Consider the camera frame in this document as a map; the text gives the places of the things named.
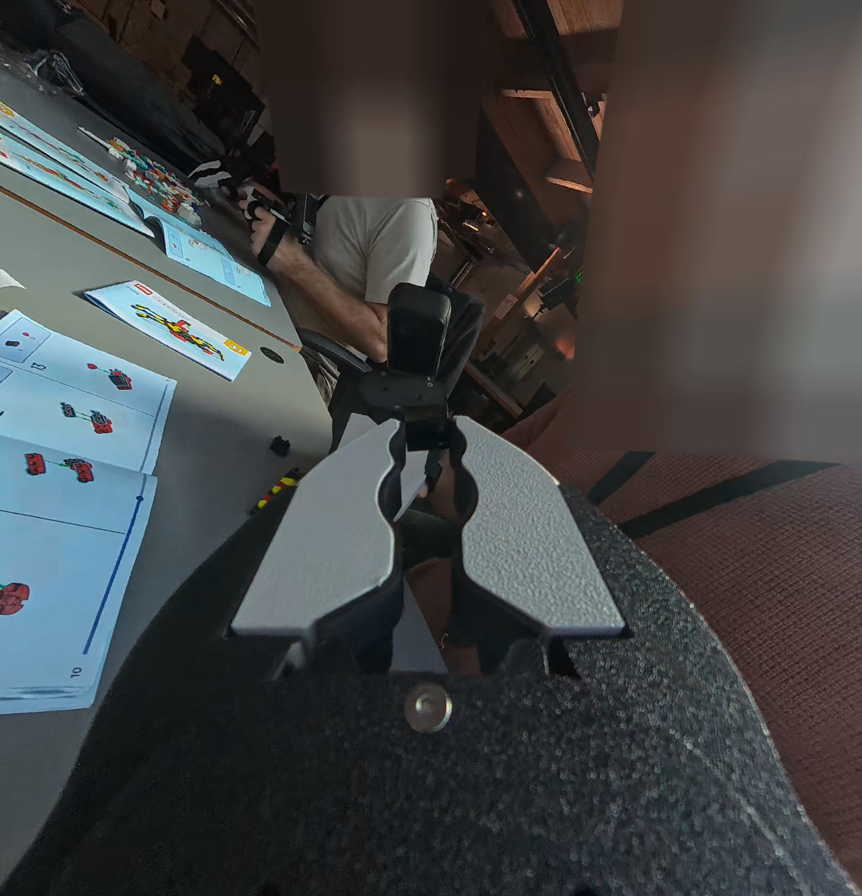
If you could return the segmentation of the closed blue instruction booklet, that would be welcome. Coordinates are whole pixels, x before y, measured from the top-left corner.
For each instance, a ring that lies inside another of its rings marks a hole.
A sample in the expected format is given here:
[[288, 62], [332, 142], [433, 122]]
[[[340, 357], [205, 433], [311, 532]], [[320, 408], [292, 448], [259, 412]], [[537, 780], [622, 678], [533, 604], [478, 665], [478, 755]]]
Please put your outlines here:
[[115, 177], [109, 176], [104, 181], [97, 173], [80, 174], [66, 164], [2, 132], [0, 132], [0, 164], [145, 237], [155, 238], [153, 230], [134, 210], [124, 185]]
[[90, 288], [81, 295], [134, 330], [227, 382], [235, 381], [252, 356], [246, 347], [196, 320], [138, 280]]
[[85, 177], [90, 183], [104, 188], [112, 196], [123, 202], [129, 201], [129, 194], [121, 181], [98, 163], [78, 153], [57, 137], [44, 131], [20, 113], [0, 101], [0, 130], [11, 137], [23, 141], [50, 159], [61, 163], [68, 170]]

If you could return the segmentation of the person in white shirt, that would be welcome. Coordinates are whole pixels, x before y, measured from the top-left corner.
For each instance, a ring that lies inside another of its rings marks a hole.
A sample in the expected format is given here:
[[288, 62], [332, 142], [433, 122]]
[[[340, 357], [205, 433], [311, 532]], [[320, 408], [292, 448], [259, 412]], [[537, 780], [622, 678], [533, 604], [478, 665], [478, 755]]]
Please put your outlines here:
[[425, 286], [437, 236], [430, 199], [331, 196], [318, 211], [311, 254], [345, 295], [386, 306], [397, 285]]

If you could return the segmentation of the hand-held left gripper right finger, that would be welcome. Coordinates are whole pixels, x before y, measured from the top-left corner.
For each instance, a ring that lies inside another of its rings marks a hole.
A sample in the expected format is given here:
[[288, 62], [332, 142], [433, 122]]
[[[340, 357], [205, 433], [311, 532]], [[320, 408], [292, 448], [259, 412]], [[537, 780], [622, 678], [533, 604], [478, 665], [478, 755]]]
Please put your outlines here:
[[548, 637], [612, 637], [625, 621], [561, 492], [516, 445], [468, 417], [452, 420], [454, 495], [464, 505], [468, 585]]

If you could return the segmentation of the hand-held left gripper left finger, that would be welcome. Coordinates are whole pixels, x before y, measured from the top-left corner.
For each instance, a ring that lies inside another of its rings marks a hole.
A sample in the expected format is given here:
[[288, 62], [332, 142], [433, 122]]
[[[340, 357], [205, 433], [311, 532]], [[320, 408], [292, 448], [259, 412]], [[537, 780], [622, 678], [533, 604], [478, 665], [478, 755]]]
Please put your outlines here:
[[403, 608], [393, 521], [405, 459], [403, 424], [388, 420], [301, 480], [231, 623], [235, 635], [367, 648], [392, 632]]

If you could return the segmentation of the pile of colourful bricks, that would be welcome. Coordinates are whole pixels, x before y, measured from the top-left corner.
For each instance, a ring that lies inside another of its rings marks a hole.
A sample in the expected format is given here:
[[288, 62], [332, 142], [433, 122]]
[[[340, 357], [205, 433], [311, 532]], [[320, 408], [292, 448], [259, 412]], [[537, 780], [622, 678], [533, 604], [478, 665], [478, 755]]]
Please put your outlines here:
[[118, 137], [102, 139], [83, 126], [78, 126], [78, 131], [122, 162], [126, 177], [164, 210], [181, 218], [189, 218], [200, 216], [201, 209], [209, 206], [199, 194], [184, 185], [176, 173], [134, 150], [124, 140]]

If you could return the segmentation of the open blue instruction booklet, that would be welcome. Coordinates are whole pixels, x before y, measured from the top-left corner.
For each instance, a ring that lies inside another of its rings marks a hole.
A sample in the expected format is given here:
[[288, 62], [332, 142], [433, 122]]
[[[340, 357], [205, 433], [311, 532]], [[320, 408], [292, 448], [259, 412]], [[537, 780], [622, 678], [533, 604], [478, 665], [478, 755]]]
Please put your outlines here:
[[216, 238], [195, 228], [189, 218], [180, 216], [167, 197], [153, 199], [134, 191], [128, 191], [127, 195], [131, 206], [168, 259], [249, 297], [263, 307], [271, 307], [263, 278], [237, 262]]
[[0, 313], [0, 715], [93, 704], [175, 387]]

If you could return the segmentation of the another person's forearm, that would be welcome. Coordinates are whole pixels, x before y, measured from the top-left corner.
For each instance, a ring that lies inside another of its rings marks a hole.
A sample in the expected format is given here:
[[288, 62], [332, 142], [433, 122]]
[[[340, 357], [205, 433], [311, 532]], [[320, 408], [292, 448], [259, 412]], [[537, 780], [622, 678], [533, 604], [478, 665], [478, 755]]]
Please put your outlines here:
[[349, 295], [290, 235], [283, 237], [269, 260], [268, 269], [293, 282], [306, 304], [323, 320], [329, 335], [372, 362], [387, 361], [386, 305]]

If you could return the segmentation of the yellow red black brick assembly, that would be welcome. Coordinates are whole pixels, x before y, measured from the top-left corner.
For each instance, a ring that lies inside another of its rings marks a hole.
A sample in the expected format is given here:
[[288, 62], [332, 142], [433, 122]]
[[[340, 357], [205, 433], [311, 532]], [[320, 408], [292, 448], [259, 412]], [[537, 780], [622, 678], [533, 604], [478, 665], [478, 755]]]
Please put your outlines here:
[[297, 486], [301, 479], [301, 472], [298, 468], [288, 470], [283, 476], [271, 485], [266, 493], [257, 500], [257, 502], [249, 510], [251, 516], [259, 513], [263, 508], [270, 504], [279, 494], [290, 488]]

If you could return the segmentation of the grey desk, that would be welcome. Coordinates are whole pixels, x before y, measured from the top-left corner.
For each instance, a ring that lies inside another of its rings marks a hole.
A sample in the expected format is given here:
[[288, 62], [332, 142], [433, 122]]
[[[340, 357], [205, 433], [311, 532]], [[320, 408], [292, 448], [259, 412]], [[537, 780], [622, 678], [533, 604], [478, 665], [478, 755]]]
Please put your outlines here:
[[[0, 193], [0, 212], [24, 206]], [[268, 485], [291, 465], [309, 468], [329, 446], [330, 421], [298, 352], [172, 283], [62, 227], [32, 251], [0, 230], [0, 268], [25, 288], [0, 289], [0, 311], [37, 322], [176, 380], [159, 450], [156, 498], [131, 575], [94, 706], [0, 716], [0, 887], [39, 834], [66, 784], [97, 710], [133, 644], [174, 590], [244, 523]], [[139, 280], [253, 352], [229, 383], [92, 306], [81, 292]], [[276, 364], [260, 352], [270, 347]], [[286, 458], [268, 451], [280, 435]]]
[[0, 230], [6, 230], [12, 238], [16, 238], [23, 251], [32, 251], [34, 242], [45, 231], [56, 234], [57, 229], [62, 227], [137, 265], [141, 273], [147, 272], [151, 278], [172, 283], [177, 289], [199, 297], [204, 303], [224, 308], [227, 314], [246, 321], [268, 337], [301, 350], [300, 339], [276, 286], [268, 275], [257, 272], [255, 262], [240, 261], [232, 255], [237, 262], [263, 278], [271, 298], [270, 308], [171, 261], [155, 239], [145, 237], [1, 164], [0, 193], [11, 200], [16, 208], [27, 208], [28, 218], [36, 219], [36, 224], [22, 225], [18, 210], [0, 212]]

